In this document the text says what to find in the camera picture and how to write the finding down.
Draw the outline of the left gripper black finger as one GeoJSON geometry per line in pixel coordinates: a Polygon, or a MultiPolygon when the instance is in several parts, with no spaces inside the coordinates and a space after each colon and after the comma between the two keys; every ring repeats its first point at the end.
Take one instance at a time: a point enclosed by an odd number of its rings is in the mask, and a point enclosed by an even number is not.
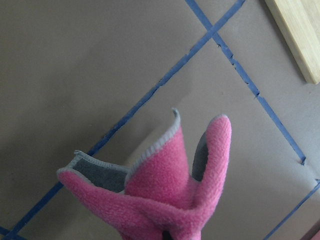
{"type": "Polygon", "coordinates": [[[169,231],[162,232],[162,240],[173,240],[169,231]]]}

